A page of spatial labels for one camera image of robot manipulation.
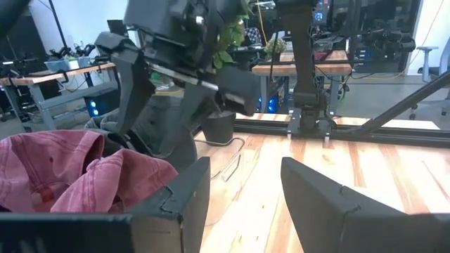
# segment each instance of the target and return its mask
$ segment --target gray table leg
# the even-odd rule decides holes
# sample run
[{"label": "gray table leg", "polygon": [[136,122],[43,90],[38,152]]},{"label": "gray table leg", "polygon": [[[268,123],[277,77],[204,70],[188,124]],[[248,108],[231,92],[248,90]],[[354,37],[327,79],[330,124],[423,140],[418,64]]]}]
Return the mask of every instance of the gray table leg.
[{"label": "gray table leg", "polygon": [[339,96],[339,82],[331,79],[331,92],[330,92],[330,116],[335,116],[338,110],[338,96]]},{"label": "gray table leg", "polygon": [[9,103],[13,108],[15,116],[20,120],[20,106],[17,94],[15,93],[15,87],[11,85],[4,86],[6,96],[8,97]]},{"label": "gray table leg", "polygon": [[283,98],[284,103],[287,103],[288,102],[288,98],[289,98],[289,80],[290,80],[290,77],[285,77],[285,80],[284,80],[284,98]]},{"label": "gray table leg", "polygon": [[110,81],[116,81],[117,82],[117,88],[120,89],[120,78],[119,78],[119,72],[115,67],[108,69],[108,77]]},{"label": "gray table leg", "polygon": [[36,103],[39,112],[41,113],[42,119],[44,121],[47,130],[56,130],[55,122],[53,120],[53,117],[51,116],[49,109],[42,110],[41,108],[40,103],[45,101],[44,96],[42,95],[41,92],[41,88],[39,88],[39,85],[31,85],[29,86],[29,88],[31,96],[33,97],[33,100]]},{"label": "gray table leg", "polygon": [[266,113],[267,110],[267,102],[269,98],[267,98],[267,81],[268,77],[261,77],[261,113]]},{"label": "gray table leg", "polygon": [[447,94],[447,97],[444,100],[444,106],[442,107],[442,114],[446,115],[448,110],[450,110],[450,91]]}]

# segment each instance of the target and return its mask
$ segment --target floor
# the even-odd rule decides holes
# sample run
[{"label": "floor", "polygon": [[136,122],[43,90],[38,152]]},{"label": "floor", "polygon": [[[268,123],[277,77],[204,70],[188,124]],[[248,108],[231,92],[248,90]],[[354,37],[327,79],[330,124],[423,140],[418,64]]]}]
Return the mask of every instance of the floor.
[{"label": "floor", "polygon": [[[419,89],[423,83],[420,76],[397,77],[392,79],[391,74],[374,75],[375,79],[350,79],[350,92],[340,101],[337,114],[343,117],[375,117],[384,112],[397,101],[407,97]],[[448,89],[443,89],[431,95],[428,99],[443,99]],[[441,116],[437,107],[419,106],[416,111],[417,120],[433,121],[440,129],[450,130],[450,115]],[[409,112],[404,112],[398,119],[408,119]],[[68,122],[65,127],[82,127],[86,115],[80,115]],[[22,133],[18,120],[12,119],[0,123],[0,139],[13,134]]]},{"label": "floor", "polygon": [[[285,203],[281,160],[292,157],[407,214],[450,213],[450,150],[235,134],[242,146],[197,143],[211,160],[210,205],[201,252],[303,252]],[[202,133],[196,140],[204,140]]]}]

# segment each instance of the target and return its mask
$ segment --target aluminum frame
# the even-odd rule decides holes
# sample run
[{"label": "aluminum frame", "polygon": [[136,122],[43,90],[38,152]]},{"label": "aluminum frame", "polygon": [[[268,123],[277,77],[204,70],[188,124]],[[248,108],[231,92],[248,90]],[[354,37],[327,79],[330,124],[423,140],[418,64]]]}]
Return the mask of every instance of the aluminum frame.
[{"label": "aluminum frame", "polygon": [[237,119],[234,130],[249,134],[268,134],[291,138],[336,139],[398,145],[417,145],[433,148],[450,148],[450,131],[383,127],[390,120],[450,84],[450,72],[426,84],[410,96],[398,102],[384,113],[361,126],[337,125],[334,129],[318,128],[305,132],[300,129],[300,109],[292,113],[290,122]]},{"label": "aluminum frame", "polygon": [[[269,87],[269,73],[253,73],[259,76],[259,83],[261,85],[261,113],[266,113],[267,105],[269,104],[270,97],[268,95]],[[316,72],[316,77],[325,77],[330,80],[330,115],[336,115],[338,111],[338,96],[339,96],[339,82],[334,77],[347,77],[350,73],[327,73]],[[296,74],[278,74],[272,73],[272,77],[295,77]],[[285,99],[289,92],[289,84],[284,84]]]}]

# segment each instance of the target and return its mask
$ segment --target desk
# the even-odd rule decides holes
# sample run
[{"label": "desk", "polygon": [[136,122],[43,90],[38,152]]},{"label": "desk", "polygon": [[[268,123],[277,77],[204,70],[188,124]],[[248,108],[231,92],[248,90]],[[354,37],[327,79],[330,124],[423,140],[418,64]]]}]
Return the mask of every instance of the desk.
[{"label": "desk", "polygon": [[[280,57],[281,62],[292,62],[294,60],[294,53],[282,53]],[[326,60],[347,60],[345,51],[333,51]],[[352,72],[350,64],[317,64],[316,76],[318,77],[342,77],[347,76]],[[265,112],[268,98],[268,77],[270,75],[270,65],[256,65],[252,68],[252,72],[261,76],[261,107],[262,112]],[[289,65],[274,65],[272,76],[274,77],[292,77],[297,76],[297,70],[294,64]],[[339,83],[334,78],[331,79],[331,93],[330,93],[330,115],[335,115],[338,107],[338,93]]]},{"label": "desk", "polygon": [[[256,115],[288,120],[285,116]],[[437,128],[432,122],[392,120],[389,124]],[[281,186],[281,158],[286,156],[407,214],[450,212],[450,150],[334,140],[324,145],[320,140],[252,134],[235,137],[245,139],[243,156],[227,182],[211,181],[208,217],[218,218],[205,227],[201,252],[303,252]],[[204,136],[199,133],[195,139]],[[236,151],[197,145],[199,157],[209,155],[212,162]]]},{"label": "desk", "polygon": [[[44,125],[46,130],[55,130],[55,119],[52,117],[50,113],[50,109],[57,107],[59,105],[63,105],[65,103],[69,103],[74,100],[78,100],[81,98],[84,98],[86,96],[97,96],[102,93],[106,93],[109,91],[112,91],[114,89],[117,89],[117,84],[119,84],[119,77],[115,70],[115,65],[113,63],[106,63],[99,66],[92,66],[92,67],[86,67],[82,69],[77,70],[71,70],[67,71],[66,75],[68,77],[75,76],[77,74],[86,74],[90,73],[91,71],[97,71],[97,70],[112,70],[111,72],[108,72],[110,79],[114,80],[113,82],[105,82],[103,84],[90,86],[87,89],[80,89],[77,91],[73,91],[68,94],[62,94],[61,96],[57,96],[55,98],[51,99],[44,99],[44,96],[42,95],[40,85],[45,85],[45,82],[56,80],[56,79],[62,79],[64,78],[64,75],[61,73],[58,74],[51,74],[50,72],[38,72],[33,73],[36,75],[39,75],[38,77],[33,77],[31,74],[31,77],[18,77],[18,78],[12,78],[11,82],[8,78],[2,78],[0,79],[0,85],[2,85],[5,88],[6,95],[8,96],[9,103],[11,104],[11,107],[14,110],[15,115],[18,119],[20,119],[20,116],[22,114],[22,110],[20,106],[18,105],[18,98],[15,93],[15,89],[13,85],[15,86],[27,86],[30,90],[30,93],[32,95],[33,101],[36,104],[39,112],[41,113],[42,119],[44,121]],[[72,116],[73,113],[65,114],[65,117]],[[31,130],[31,125],[28,122],[23,122],[22,125],[24,126],[26,131]]]}]

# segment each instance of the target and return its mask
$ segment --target chair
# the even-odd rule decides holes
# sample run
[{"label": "chair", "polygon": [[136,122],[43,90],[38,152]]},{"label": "chair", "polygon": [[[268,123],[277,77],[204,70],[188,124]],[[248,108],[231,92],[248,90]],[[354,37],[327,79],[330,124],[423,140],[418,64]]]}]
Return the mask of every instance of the chair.
[{"label": "chair", "polygon": [[[429,55],[430,52],[434,49],[438,49],[436,46],[419,46],[417,48],[425,53],[425,58],[423,62],[423,67],[421,67],[418,71],[419,74],[422,74],[422,81],[429,82],[433,79],[436,79],[441,74],[449,71],[450,66],[450,38],[446,43],[444,50],[442,51],[441,59],[439,62],[439,67],[430,67],[429,66]],[[450,108],[450,90],[447,94],[447,97],[444,100],[426,100],[419,103],[419,105],[440,105],[442,108],[441,115],[445,116],[447,111]],[[416,109],[418,105],[415,105],[411,108],[411,113],[409,115],[409,119],[416,118]]]}]

